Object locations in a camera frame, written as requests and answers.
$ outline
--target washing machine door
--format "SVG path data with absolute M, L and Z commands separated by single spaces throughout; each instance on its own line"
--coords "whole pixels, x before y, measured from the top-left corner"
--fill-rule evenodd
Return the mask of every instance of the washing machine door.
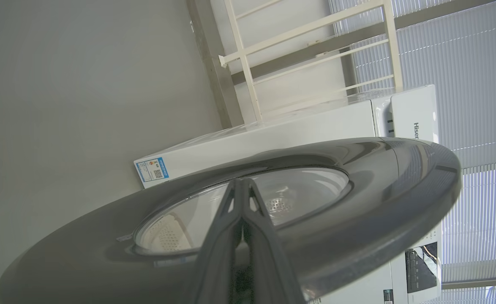
M 227 183 L 252 178 L 307 299 L 388 262 L 449 211 L 456 156 L 438 144 L 353 138 L 273 150 L 105 205 L 24 252 L 1 303 L 177 303 Z M 235 271 L 250 260 L 236 251 Z

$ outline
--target metal railing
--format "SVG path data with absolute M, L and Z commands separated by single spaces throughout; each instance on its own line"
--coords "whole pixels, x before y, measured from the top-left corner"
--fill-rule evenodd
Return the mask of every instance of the metal railing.
M 227 10 L 227 15 L 229 17 L 229 23 L 231 24 L 231 29 L 233 31 L 233 38 L 235 40 L 235 45 L 237 46 L 237 51 L 233 52 L 232 54 L 226 55 L 226 56 L 219 56 L 220 64 L 222 65 L 222 67 L 226 67 L 229 62 L 232 62 L 234 60 L 240 60 L 240 63 L 241 63 L 242 68 L 243 68 L 244 77 L 246 78 L 246 84 L 248 85 L 248 93 L 250 94 L 250 100 L 252 102 L 253 111 L 254 111 L 254 114 L 256 116 L 257 121 L 261 121 L 263 119 L 263 116 L 262 116 L 261 109 L 259 107 L 259 101 L 258 101 L 257 94 L 256 94 L 256 88 L 255 88 L 256 84 L 262 83 L 264 81 L 269 81 L 271 79 L 275 79 L 277 77 L 281 77 L 283 75 L 287 75 L 289 73 L 293 73 L 295 71 L 299 71 L 299 70 L 302 70 L 302 69 L 305 69 L 308 67 L 312 67 L 314 65 L 324 63 L 324 62 L 327 62 L 328 60 L 339 58 L 339 57 L 345 56 L 347 54 L 359 52 L 360 50 L 364 50 L 366 48 L 370 48 L 372 46 L 377 46 L 377 45 L 383 44 L 383 43 L 389 43 L 389 50 L 390 50 L 390 55 L 391 55 L 390 59 L 391 59 L 391 66 L 392 66 L 392 72 L 393 72 L 393 74 L 388 75 L 386 77 L 383 77 L 383 79 L 393 78 L 395 88 L 397 90 L 400 90 L 403 87 L 402 71 L 401 71 L 401 67 L 400 67 L 400 60 L 398 58 L 398 42 L 397 42 L 397 37 L 396 37 L 395 20 L 393 17 L 391 0 L 370 0 L 370 1 L 365 2 L 363 4 L 354 6 L 352 8 L 348 8 L 348 9 L 340 11 L 340 12 L 336 12 L 332 15 L 329 15 L 329 16 L 323 17 L 321 19 L 318 19 L 316 21 L 307 23 L 307 24 L 302 25 L 300 27 L 297 27 L 295 29 L 289 30 L 285 33 L 281 33 L 277 36 L 271 37 L 267 40 L 263 40 L 261 42 L 258 42 L 254 45 L 251 45 L 251 46 L 248 46 L 246 48 L 244 47 L 242 39 L 240 37 L 240 31 L 239 31 L 239 27 L 237 24 L 237 20 L 241 19 L 243 17 L 246 17 L 250 14 L 253 14 L 254 12 L 257 12 L 259 10 L 267 8 L 267 7 L 273 5 L 277 2 L 280 2 L 282 0 L 269 1 L 263 5 L 260 5 L 256 8 L 248 10 L 247 12 L 244 12 L 240 15 L 235 15 L 234 10 L 233 10 L 233 4 L 232 4 L 231 0 L 224 0 L 224 1 L 225 1 L 225 7 Z M 306 63 L 304 65 L 301 65 L 300 67 L 296 67 L 296 68 L 291 69 L 289 71 L 284 71 L 282 73 L 278 73 L 276 75 L 266 77 L 266 78 L 260 79 L 258 81 L 253 80 L 252 73 L 250 71 L 250 64 L 248 63 L 248 58 L 247 58 L 247 56 L 249 54 L 259 52 L 259 51 L 264 50 L 266 48 L 269 48 L 271 46 L 275 46 L 278 43 L 281 43 L 281 42 L 290 40 L 292 38 L 295 38 L 297 36 L 300 36 L 304 33 L 308 33 L 312 30 L 319 29 L 320 27 L 325 27 L 327 25 L 336 23 L 337 21 L 346 19 L 346 18 L 354 16 L 354 15 L 358 15 L 358 14 L 361 14 L 362 12 L 366 12 L 368 10 L 372 10 L 374 8 L 379 8 L 379 7 L 381 7 L 383 10 L 383 16 L 384 16 L 384 22 L 385 22 L 385 31 L 387 33 L 387 39 L 386 40 L 371 43 L 371 44 L 368 44 L 368 45 L 363 46 L 361 48 L 356 48 L 356 49 L 353 49 L 353 50 L 350 50 L 347 52 L 343 52 L 343 53 L 336 54 L 336 55 L 333 55 L 330 57 L 322 58 L 322 59 L 316 60 L 314 62 Z M 381 81 L 381 80 L 382 80 L 382 78 L 374 79 L 371 81 L 366 81 L 362 84 L 355 85 L 355 87 L 369 84 L 369 83 L 373 83 L 373 82 L 377 82 L 377 81 Z M 309 96 L 308 98 L 316 98 L 318 96 L 335 94 L 338 92 L 343 92 L 343 91 L 346 91 L 348 89 L 351 89 L 352 87 L 341 88 L 338 90 L 333 90 L 331 92 L 322 92 L 321 94 Z M 302 102 L 304 100 L 306 100 L 306 98 L 302 98 L 301 100 L 297 100 L 295 102 L 285 104 L 283 106 L 289 106 L 290 104 Z

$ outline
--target qr code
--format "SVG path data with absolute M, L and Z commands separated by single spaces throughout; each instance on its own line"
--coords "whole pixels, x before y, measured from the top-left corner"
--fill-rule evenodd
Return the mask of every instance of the qr code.
M 162 179 L 164 175 L 161 173 L 161 170 L 154 170 L 154 175 L 157 179 Z

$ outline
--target white blinds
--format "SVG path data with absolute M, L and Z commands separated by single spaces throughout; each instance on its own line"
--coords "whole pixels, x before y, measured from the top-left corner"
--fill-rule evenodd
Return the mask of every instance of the white blinds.
M 441 143 L 463 168 L 496 163 L 496 2 L 397 33 L 405 87 L 436 85 Z M 358 82 L 389 75 L 388 57 L 387 45 L 356 53 Z M 362 90 L 391 85 L 381 81 Z
M 366 1 L 368 0 L 329 0 L 329 5 L 331 12 L 337 12 Z M 451 0 L 393 0 L 392 10 L 396 18 L 449 1 Z M 376 8 L 335 23 L 335 32 L 337 35 L 342 35 L 380 22 L 383 22 L 383 12 L 381 8 Z
M 496 278 L 496 164 L 464 169 L 463 185 L 442 222 L 444 282 Z
M 439 298 L 425 303 L 496 304 L 496 286 L 442 290 Z

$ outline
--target white wall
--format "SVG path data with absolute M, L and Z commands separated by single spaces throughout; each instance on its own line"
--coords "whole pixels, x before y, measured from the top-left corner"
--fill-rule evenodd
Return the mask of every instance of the white wall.
M 0 275 L 220 122 L 182 0 L 0 0 Z
M 239 15 L 268 1 L 233 0 L 233 8 L 236 15 Z M 211 4 L 225 53 L 231 54 L 236 52 L 237 48 L 235 47 L 231 25 L 223 0 L 211 0 Z M 247 47 L 329 14 L 328 0 L 283 0 L 264 10 L 240 19 L 238 25 L 244 47 Z M 252 54 L 248 56 L 248 61 L 253 67 L 305 48 L 309 43 L 328 38 L 333 34 L 332 26 L 322 27 L 321 29 Z M 231 69 L 231 73 L 242 71 L 238 60 L 230 63 L 229 68 Z M 300 96 L 328 92 L 344 87 L 341 61 L 337 59 L 258 84 L 256 85 L 256 93 L 261 110 L 265 116 L 265 112 L 298 100 Z M 237 84 L 235 90 L 245 123 L 255 121 L 250 96 L 248 95 L 248 87 L 245 83 Z

